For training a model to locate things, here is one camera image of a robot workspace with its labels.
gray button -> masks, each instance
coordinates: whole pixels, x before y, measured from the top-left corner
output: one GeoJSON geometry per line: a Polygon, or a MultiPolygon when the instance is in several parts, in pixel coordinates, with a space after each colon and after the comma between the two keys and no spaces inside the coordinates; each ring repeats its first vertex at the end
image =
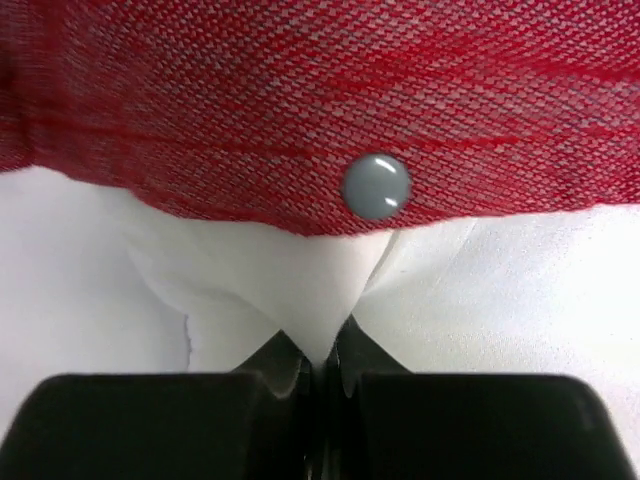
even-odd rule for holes
{"type": "Polygon", "coordinates": [[[347,207],[367,220],[382,220],[400,210],[411,190],[406,167],[384,153],[370,153],[349,167],[342,184],[347,207]]]}

white cloth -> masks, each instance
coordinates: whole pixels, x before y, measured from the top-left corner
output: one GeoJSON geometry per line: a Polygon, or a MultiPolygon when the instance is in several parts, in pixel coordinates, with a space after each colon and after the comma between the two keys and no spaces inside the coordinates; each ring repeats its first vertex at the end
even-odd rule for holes
{"type": "Polygon", "coordinates": [[[0,434],[39,377],[227,370],[278,328],[319,360],[353,310],[415,371],[585,380],[640,469],[638,207],[305,239],[42,170],[0,177],[0,198],[0,434]]]}

red woven fabric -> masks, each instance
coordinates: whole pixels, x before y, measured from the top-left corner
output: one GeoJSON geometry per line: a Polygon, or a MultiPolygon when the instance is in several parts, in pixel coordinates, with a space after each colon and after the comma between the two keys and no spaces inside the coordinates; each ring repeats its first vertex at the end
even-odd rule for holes
{"type": "Polygon", "coordinates": [[[640,201],[638,0],[0,3],[0,170],[302,234],[640,201]],[[340,196],[375,151],[382,222],[340,196]]]}

red fabric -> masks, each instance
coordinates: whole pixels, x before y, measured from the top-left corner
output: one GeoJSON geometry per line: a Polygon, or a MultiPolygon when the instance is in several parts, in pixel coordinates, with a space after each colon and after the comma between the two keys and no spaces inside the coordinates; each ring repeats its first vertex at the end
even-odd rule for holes
{"type": "Polygon", "coordinates": [[[637,0],[0,3],[0,170],[302,234],[640,201],[637,0]],[[374,151],[382,222],[340,196],[374,151]]]}

black object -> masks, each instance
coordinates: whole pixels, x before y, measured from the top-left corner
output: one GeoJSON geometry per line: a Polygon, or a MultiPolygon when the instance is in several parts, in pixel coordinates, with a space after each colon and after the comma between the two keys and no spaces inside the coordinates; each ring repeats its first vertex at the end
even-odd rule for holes
{"type": "Polygon", "coordinates": [[[635,477],[585,384],[412,374],[350,319],[313,377],[279,333],[226,374],[45,381],[0,449],[0,480],[49,478],[635,477]]]}

